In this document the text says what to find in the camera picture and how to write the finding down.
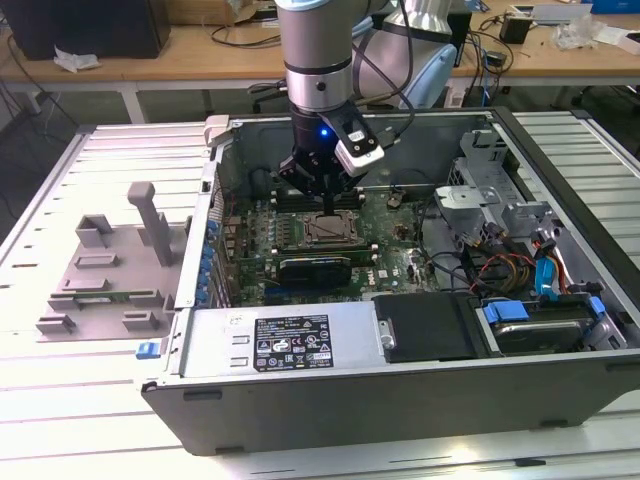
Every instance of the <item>computer tower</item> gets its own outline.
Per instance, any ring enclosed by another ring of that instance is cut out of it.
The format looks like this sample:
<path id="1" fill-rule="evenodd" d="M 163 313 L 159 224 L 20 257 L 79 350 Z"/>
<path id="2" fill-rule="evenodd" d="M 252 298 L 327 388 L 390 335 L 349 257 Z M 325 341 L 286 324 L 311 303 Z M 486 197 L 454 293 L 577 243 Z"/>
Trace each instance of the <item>computer tower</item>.
<path id="1" fill-rule="evenodd" d="M 47 60 L 77 55 L 156 58 L 171 26 L 165 0 L 0 0 L 18 47 Z"/>

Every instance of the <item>workbench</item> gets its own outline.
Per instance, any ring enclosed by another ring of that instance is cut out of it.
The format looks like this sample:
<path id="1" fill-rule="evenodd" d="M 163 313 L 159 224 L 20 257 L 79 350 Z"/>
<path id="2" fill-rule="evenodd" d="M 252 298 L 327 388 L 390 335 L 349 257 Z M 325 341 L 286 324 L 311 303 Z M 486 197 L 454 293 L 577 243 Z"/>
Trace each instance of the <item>workbench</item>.
<path id="1" fill-rule="evenodd" d="M 517 118 L 640 263 L 640 220 L 633 213 L 640 172 L 631 157 L 590 120 L 569 113 Z M 80 131 L 0 247 L 2 478 L 163 479 L 188 472 L 193 480 L 533 480 L 640 474 L 640 392 L 575 428 L 202 458 L 184 451 L 141 398 L 142 379 L 159 372 L 162 359 L 137 360 L 140 341 L 36 343 L 34 324 L 75 251 L 74 229 L 83 214 L 104 213 L 114 226 L 139 225 L 126 200 L 132 181 L 154 182 L 154 202 L 170 223 L 182 224 L 192 213 L 210 156 L 203 128 L 189 123 Z M 580 160 L 585 152 L 592 154 L 589 161 Z M 543 200 L 535 183 L 525 181 Z"/>
<path id="2" fill-rule="evenodd" d="M 513 2 L 490 0 L 491 11 L 474 14 L 473 28 L 491 16 L 503 13 Z M 530 4 L 545 3 L 533 0 Z M 598 15 L 610 26 L 640 29 L 640 15 Z M 62 70 L 52 61 L 28 61 L 23 65 L 49 92 L 114 91 L 122 95 L 132 123 L 146 123 L 138 92 L 148 90 L 216 90 L 244 89 L 260 82 L 284 78 L 284 64 L 279 47 L 249 50 L 225 47 L 209 38 L 212 27 L 172 28 L 171 37 L 157 59 L 100 59 L 102 67 L 77 74 Z M 247 26 L 231 29 L 233 42 L 250 42 L 277 33 L 277 29 Z M 640 83 L 640 57 L 612 45 L 599 44 L 595 49 L 561 52 L 550 40 L 552 29 L 538 27 L 529 32 L 524 45 L 513 46 L 511 70 L 500 80 L 502 86 L 588 86 L 635 85 Z M 498 34 L 499 27 L 487 33 Z M 488 49 L 503 50 L 491 39 Z M 448 85 L 446 106 L 459 107 L 476 70 L 476 58 L 468 47 L 460 67 Z M 6 42 L 0 45 L 0 77 L 13 92 L 37 91 L 9 55 Z"/>

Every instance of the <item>circuit board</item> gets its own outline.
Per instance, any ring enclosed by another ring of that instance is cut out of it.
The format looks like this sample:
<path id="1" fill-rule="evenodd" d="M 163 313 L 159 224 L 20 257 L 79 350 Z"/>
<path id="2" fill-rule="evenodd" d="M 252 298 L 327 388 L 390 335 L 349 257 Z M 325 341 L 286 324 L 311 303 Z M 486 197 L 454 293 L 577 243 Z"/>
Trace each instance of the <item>circuit board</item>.
<path id="1" fill-rule="evenodd" d="M 238 202 L 225 222 L 227 256 L 238 276 L 233 306 L 361 301 L 380 293 L 438 291 L 435 276 L 416 249 L 416 204 L 390 209 L 388 199 L 388 192 L 371 192 L 360 210 L 336 211 L 344 219 L 336 225 L 347 225 L 339 232 L 320 224 L 318 212 L 279 213 L 266 202 Z M 338 233 L 341 243 L 332 245 Z M 332 257 L 351 262 L 348 285 L 291 289 L 278 283 L 280 262 L 327 256 L 331 246 Z"/>

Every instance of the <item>power supply label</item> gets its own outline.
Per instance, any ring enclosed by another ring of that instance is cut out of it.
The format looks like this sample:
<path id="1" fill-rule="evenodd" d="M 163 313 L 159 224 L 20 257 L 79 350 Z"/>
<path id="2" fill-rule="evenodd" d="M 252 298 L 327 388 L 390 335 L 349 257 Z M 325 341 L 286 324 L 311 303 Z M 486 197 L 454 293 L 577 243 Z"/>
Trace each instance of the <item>power supply label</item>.
<path id="1" fill-rule="evenodd" d="M 258 372 L 333 367 L 327 315 L 258 318 L 254 338 Z"/>

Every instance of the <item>ribbed metal table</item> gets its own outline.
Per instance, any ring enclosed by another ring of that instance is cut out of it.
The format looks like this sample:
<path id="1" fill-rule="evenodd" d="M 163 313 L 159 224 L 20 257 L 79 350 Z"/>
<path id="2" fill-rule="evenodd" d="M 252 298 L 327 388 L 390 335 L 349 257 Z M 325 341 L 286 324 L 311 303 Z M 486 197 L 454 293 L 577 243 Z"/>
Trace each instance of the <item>ribbed metal table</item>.
<path id="1" fill-rule="evenodd" d="M 518 118 L 638 264 L 640 180 L 632 159 L 590 121 L 566 114 Z M 126 192 L 129 182 L 150 180 L 158 208 L 169 222 L 183 222 L 209 157 L 202 130 L 200 123 L 113 126 L 77 135 L 0 248 L 1 478 L 640 475 L 640 393 L 578 428 L 197 458 L 140 397 L 141 379 L 160 365 L 136 360 L 139 341 L 37 344 L 34 323 L 76 248 L 81 215 L 139 224 Z M 546 463 L 517 467 L 522 458 Z"/>

